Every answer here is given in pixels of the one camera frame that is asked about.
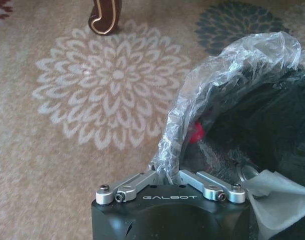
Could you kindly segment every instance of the red object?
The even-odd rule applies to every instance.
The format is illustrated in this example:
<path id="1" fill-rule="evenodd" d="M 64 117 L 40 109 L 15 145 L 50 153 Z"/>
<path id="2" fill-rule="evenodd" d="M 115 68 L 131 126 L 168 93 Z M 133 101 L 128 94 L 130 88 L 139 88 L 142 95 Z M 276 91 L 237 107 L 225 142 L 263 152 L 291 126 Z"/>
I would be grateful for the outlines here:
<path id="1" fill-rule="evenodd" d="M 192 134 L 192 136 L 190 138 L 190 141 L 189 141 L 190 144 L 197 143 L 198 141 L 203 139 L 203 137 L 205 136 L 205 131 L 203 129 L 203 126 L 201 125 L 201 123 L 199 121 L 196 121 L 195 127 L 196 127 L 196 131 Z"/>

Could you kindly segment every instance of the silver metal linkage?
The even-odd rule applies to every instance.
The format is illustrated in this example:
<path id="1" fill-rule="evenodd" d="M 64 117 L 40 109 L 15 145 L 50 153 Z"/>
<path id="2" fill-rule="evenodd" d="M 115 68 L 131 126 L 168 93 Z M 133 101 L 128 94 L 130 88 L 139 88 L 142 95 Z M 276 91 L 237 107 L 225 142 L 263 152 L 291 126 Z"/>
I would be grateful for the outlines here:
<path id="1" fill-rule="evenodd" d="M 226 200 L 226 194 L 219 185 L 207 181 L 188 170 L 180 170 L 179 174 L 181 184 L 189 184 L 201 192 L 206 199 L 220 202 Z"/>
<path id="2" fill-rule="evenodd" d="M 148 185 L 155 185 L 157 183 L 157 173 L 156 171 L 148 171 L 141 174 L 138 178 L 133 181 L 120 186 L 115 195 L 115 200 L 117 203 L 125 203 L 134 200 L 143 188 Z"/>
<path id="3" fill-rule="evenodd" d="M 210 175 L 204 171 L 196 173 L 197 176 L 222 187 L 223 191 L 227 195 L 229 202 L 234 204 L 242 204 L 246 201 L 246 191 L 237 183 L 231 185 L 215 176 Z"/>
<path id="4" fill-rule="evenodd" d="M 110 204 L 114 200 L 118 203 L 127 202 L 135 199 L 137 193 L 147 185 L 155 185 L 156 183 L 156 171 L 130 175 L 111 186 L 107 184 L 101 185 L 100 189 L 96 192 L 96 202 L 100 205 Z"/>

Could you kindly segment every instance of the carpet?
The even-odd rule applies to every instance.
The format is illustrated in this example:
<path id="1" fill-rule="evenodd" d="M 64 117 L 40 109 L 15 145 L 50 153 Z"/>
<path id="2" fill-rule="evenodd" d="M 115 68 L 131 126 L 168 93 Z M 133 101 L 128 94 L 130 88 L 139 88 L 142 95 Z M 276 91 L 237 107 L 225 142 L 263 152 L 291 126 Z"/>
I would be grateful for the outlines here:
<path id="1" fill-rule="evenodd" d="M 248 34 L 305 49 L 305 1 L 123 1 L 110 36 L 92 7 L 0 0 L 0 240 L 92 239 L 96 190 L 146 169 L 190 69 Z"/>

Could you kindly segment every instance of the wooden chair leg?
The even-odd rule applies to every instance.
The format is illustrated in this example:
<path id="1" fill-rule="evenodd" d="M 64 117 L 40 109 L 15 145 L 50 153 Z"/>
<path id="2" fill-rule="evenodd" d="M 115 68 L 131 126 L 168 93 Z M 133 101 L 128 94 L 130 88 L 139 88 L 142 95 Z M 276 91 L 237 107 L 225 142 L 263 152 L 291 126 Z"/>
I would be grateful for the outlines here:
<path id="1" fill-rule="evenodd" d="M 93 0 L 88 24 L 90 29 L 99 35 L 108 35 L 118 25 L 122 10 L 122 0 Z"/>

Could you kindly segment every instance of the screw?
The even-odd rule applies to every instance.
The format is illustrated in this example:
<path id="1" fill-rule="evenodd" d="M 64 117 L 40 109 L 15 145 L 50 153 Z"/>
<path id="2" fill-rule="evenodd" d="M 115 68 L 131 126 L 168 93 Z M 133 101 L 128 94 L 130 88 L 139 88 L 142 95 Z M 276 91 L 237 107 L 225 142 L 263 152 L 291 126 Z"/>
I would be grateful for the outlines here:
<path id="1" fill-rule="evenodd" d="M 103 184 L 100 186 L 100 190 L 103 191 L 104 193 L 109 191 L 109 185 Z"/>
<path id="2" fill-rule="evenodd" d="M 221 192 L 218 194 L 218 201 L 223 202 L 226 200 L 226 194 L 224 192 Z"/>
<path id="3" fill-rule="evenodd" d="M 234 183 L 233 185 L 231 185 L 231 189 L 233 191 L 239 191 L 242 189 L 242 186 L 239 183 Z"/>
<path id="4" fill-rule="evenodd" d="M 114 196 L 114 199 L 116 200 L 117 203 L 121 203 L 123 200 L 125 200 L 125 195 L 122 192 L 117 193 Z"/>

